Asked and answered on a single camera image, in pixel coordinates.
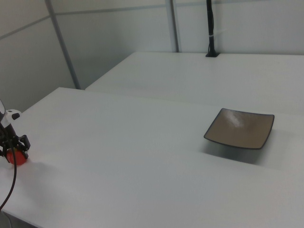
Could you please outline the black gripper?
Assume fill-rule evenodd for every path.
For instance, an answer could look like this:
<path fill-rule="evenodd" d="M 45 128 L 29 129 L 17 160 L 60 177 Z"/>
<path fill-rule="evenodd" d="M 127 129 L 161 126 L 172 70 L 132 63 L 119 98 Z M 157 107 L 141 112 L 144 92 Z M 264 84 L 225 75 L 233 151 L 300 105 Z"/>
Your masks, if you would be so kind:
<path fill-rule="evenodd" d="M 0 156 L 7 156 L 7 148 L 14 147 L 21 150 L 25 159 L 27 159 L 28 151 L 30 149 L 30 142 L 26 135 L 21 137 L 17 136 L 14 128 L 11 124 L 7 127 L 4 127 L 3 124 L 0 124 Z"/>

